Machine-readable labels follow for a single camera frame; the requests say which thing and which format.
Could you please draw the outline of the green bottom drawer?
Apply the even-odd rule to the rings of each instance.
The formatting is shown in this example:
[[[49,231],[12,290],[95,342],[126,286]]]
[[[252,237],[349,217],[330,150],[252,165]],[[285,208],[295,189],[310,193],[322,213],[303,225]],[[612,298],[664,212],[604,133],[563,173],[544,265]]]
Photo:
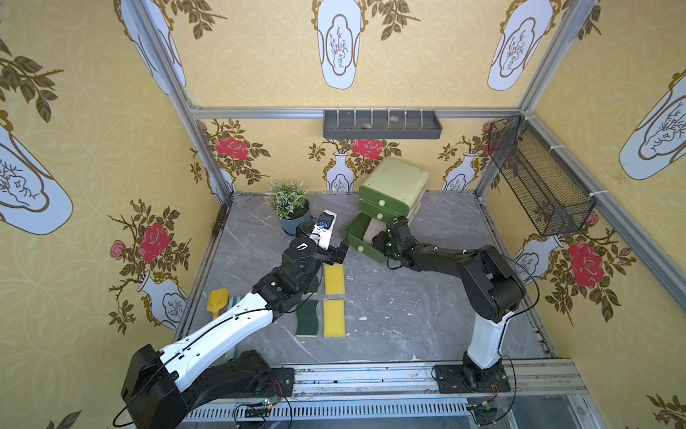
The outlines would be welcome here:
[[[376,217],[358,213],[345,229],[349,246],[379,264],[384,264],[389,257],[397,260],[390,247],[383,245],[381,250],[377,250],[373,245],[373,238],[379,233],[387,232],[395,220],[397,218],[389,218],[384,223]]]

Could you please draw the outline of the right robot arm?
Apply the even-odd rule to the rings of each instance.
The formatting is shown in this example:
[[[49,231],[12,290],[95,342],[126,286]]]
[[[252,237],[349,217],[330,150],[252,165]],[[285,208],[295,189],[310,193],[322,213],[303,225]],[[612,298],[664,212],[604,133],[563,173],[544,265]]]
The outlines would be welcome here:
[[[509,393],[514,382],[503,368],[501,345],[511,318],[519,314],[525,286],[511,264],[493,246],[452,250],[421,243],[408,220],[399,217],[373,237],[387,260],[416,272],[457,277],[475,312],[472,338],[458,365],[437,365],[432,377],[441,393]]]

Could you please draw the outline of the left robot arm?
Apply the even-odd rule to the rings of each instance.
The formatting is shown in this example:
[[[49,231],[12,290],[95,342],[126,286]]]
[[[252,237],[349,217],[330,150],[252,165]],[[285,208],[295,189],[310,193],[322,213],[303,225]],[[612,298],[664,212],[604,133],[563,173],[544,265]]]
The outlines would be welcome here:
[[[322,266],[342,263],[347,252],[347,240],[323,250],[309,237],[296,238],[283,252],[280,266],[216,320],[160,350],[150,344],[137,350],[121,389],[130,423],[137,428],[175,428],[193,409],[265,383],[270,368],[255,351],[221,366],[216,360],[292,312]]]

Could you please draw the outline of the pink foam sponge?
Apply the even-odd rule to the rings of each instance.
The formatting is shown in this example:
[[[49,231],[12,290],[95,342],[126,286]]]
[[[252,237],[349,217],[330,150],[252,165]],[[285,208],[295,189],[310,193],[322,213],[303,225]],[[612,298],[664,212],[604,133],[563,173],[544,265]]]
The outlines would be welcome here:
[[[386,223],[381,222],[375,218],[371,218],[366,231],[364,232],[363,241],[372,245],[373,239],[380,233],[387,230]]]

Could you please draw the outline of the yellow foam sponge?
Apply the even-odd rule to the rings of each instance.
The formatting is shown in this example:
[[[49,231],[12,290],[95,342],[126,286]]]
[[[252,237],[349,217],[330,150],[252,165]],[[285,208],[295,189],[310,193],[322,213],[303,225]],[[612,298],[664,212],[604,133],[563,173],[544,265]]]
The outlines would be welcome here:
[[[323,335],[325,338],[342,338],[347,335],[344,300],[323,302]]]
[[[346,293],[345,271],[343,265],[326,265],[324,267],[325,293],[327,295],[343,295]]]

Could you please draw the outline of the green drawer cabinet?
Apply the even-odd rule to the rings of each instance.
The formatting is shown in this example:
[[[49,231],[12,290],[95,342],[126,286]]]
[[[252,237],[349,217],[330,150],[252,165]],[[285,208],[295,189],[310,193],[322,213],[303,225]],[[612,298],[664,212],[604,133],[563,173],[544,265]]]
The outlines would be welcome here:
[[[429,173],[419,167],[411,166],[396,158],[388,158],[380,163],[361,186],[373,188],[407,202],[415,201],[416,205],[411,211],[413,219],[421,206],[421,199],[426,191],[429,177]]]

